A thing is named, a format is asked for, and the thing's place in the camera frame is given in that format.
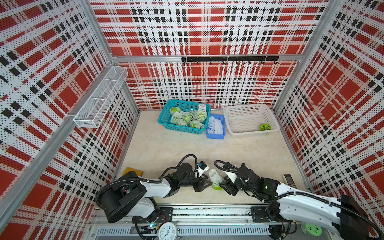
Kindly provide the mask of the green custard apple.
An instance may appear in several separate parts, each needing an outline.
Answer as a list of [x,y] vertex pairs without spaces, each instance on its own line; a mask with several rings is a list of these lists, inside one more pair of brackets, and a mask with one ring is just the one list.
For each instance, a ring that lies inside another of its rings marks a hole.
[[270,131],[272,127],[269,124],[260,125],[260,131]]
[[214,190],[217,190],[217,191],[220,191],[220,190],[222,190],[222,188],[219,186],[219,185],[214,185],[214,184],[212,184],[212,188],[214,189]]
[[204,122],[206,119],[207,119],[207,113],[206,112],[196,112],[195,114],[195,118],[199,121],[199,122]]

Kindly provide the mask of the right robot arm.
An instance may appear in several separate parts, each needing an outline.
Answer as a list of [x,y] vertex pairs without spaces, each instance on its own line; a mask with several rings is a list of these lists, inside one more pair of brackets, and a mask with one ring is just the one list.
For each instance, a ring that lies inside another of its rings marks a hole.
[[295,220],[313,224],[339,233],[343,240],[371,240],[371,230],[377,233],[378,240],[384,238],[381,229],[350,196],[335,198],[301,191],[277,180],[259,177],[245,164],[238,168],[216,160],[214,165],[227,175],[221,188],[232,196],[244,191],[266,204],[266,213],[272,221]]

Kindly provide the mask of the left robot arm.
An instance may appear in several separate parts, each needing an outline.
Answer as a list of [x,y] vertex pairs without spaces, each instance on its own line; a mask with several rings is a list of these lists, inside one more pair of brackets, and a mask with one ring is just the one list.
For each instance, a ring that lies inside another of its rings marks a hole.
[[102,209],[110,224],[126,216],[148,218],[160,210],[155,197],[168,198],[180,188],[192,187],[196,193],[212,185],[205,174],[209,166],[201,161],[197,167],[188,163],[174,167],[174,173],[158,180],[144,179],[131,171],[118,180],[102,187],[95,197],[97,206]]

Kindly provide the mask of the stack of white foam nets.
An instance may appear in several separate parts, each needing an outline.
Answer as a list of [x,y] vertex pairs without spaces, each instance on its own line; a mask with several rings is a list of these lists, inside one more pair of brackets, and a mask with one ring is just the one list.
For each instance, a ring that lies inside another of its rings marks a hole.
[[221,120],[211,116],[209,118],[209,124],[207,128],[207,133],[211,135],[223,135],[224,128]]

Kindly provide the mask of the white remote control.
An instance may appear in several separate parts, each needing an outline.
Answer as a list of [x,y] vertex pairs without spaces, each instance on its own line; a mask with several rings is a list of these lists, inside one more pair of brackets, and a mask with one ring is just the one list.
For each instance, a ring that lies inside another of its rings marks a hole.
[[282,175],[282,177],[283,177],[284,183],[286,185],[288,185],[289,187],[294,188],[294,189],[297,188],[297,186],[293,180],[293,177],[290,174],[284,174],[284,175]]

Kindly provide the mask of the blue plastic tray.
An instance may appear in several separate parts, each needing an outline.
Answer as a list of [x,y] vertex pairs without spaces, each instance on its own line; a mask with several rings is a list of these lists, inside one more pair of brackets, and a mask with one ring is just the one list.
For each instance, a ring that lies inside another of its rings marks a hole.
[[226,123],[223,115],[210,115],[206,135],[208,139],[223,140],[225,138]]

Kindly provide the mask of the white plastic basket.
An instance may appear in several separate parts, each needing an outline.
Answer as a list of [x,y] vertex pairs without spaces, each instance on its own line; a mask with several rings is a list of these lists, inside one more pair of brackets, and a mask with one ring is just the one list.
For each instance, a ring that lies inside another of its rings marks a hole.
[[[272,110],[265,104],[229,106],[223,109],[226,125],[231,137],[261,137],[280,131]],[[260,125],[269,124],[270,131],[260,131]]]

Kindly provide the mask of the yellow plush toy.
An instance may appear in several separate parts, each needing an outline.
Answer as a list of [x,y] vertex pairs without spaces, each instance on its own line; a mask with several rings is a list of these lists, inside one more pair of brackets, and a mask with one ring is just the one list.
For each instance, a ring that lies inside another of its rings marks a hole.
[[137,170],[133,168],[126,168],[125,171],[123,172],[122,176],[128,174],[129,177],[141,177],[143,175],[144,171],[142,170]]

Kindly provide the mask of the teal plastic basket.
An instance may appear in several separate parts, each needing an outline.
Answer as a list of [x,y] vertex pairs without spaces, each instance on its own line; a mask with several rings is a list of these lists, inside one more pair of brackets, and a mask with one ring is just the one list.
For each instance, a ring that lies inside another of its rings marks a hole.
[[195,102],[169,100],[164,106],[158,124],[167,130],[201,135],[208,126],[211,106]]

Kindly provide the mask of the green tape spool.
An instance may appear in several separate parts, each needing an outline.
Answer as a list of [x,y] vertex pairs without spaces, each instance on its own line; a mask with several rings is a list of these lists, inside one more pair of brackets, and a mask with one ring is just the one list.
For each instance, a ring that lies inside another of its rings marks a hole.
[[310,224],[310,223],[301,222],[300,226],[303,233],[307,236],[319,237],[323,233],[323,230],[321,227]]

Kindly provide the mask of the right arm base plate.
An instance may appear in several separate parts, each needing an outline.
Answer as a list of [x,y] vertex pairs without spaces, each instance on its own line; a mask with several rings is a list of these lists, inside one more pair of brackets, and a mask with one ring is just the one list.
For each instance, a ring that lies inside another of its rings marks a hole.
[[254,223],[285,223],[287,220],[281,218],[279,215],[269,213],[267,207],[256,206],[251,207],[251,217]]

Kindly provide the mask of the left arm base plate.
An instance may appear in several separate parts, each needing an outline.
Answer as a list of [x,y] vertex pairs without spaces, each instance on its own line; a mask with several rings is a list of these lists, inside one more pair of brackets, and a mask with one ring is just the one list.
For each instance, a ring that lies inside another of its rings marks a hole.
[[147,218],[142,218],[138,216],[132,217],[132,223],[146,224],[146,225],[149,225],[151,223],[163,224],[163,223],[171,222],[172,218],[173,218],[172,207],[160,207],[158,209],[155,209],[155,211],[151,213]]

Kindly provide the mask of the black hook rail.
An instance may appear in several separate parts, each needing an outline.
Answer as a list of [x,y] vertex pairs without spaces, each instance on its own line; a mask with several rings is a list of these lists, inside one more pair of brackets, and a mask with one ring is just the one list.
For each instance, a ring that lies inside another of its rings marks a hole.
[[279,56],[253,56],[253,57],[181,57],[184,63],[202,63],[202,62],[277,62]]

